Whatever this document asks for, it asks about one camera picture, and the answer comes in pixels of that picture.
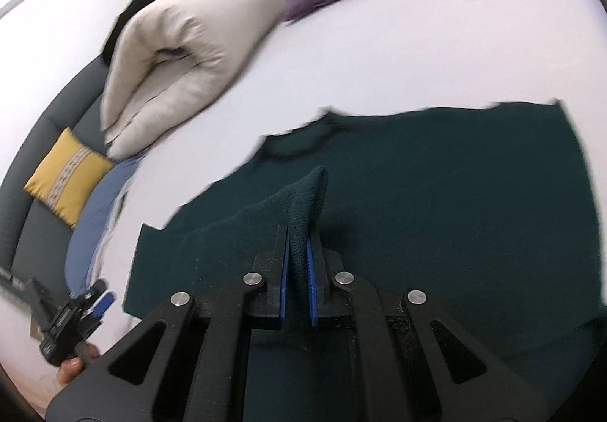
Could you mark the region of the person's left hand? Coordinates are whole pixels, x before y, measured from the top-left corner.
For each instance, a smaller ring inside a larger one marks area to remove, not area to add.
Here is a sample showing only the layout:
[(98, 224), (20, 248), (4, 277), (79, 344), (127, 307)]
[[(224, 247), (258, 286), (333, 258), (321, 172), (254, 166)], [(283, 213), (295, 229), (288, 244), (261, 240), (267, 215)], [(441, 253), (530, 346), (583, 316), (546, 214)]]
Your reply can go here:
[[(100, 350), (96, 345), (88, 344), (88, 355), (91, 359), (100, 356)], [(61, 386), (68, 385), (84, 370), (84, 363), (80, 357), (73, 357), (62, 362), (57, 371), (57, 381)]]

